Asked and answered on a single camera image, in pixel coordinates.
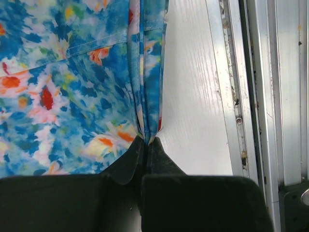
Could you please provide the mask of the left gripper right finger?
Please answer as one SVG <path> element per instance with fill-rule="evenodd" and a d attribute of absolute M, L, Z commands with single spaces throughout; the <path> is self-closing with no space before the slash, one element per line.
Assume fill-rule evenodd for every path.
<path fill-rule="evenodd" d="M 185 174 L 159 138 L 148 147 L 141 182 L 144 232 L 271 232 L 260 188 L 239 176 Z"/>

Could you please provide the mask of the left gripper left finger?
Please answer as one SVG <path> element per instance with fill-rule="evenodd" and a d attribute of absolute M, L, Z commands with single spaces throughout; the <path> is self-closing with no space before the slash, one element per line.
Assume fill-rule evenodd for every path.
<path fill-rule="evenodd" d="M 135 174 L 144 142 L 99 174 L 14 176 L 0 181 L 3 232 L 139 232 Z"/>

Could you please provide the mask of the blue floral skirt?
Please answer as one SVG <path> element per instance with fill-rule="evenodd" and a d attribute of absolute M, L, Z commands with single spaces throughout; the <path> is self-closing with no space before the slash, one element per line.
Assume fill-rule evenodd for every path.
<path fill-rule="evenodd" d="M 97 174 L 160 129 L 166 0 L 0 3 L 0 175 Z"/>

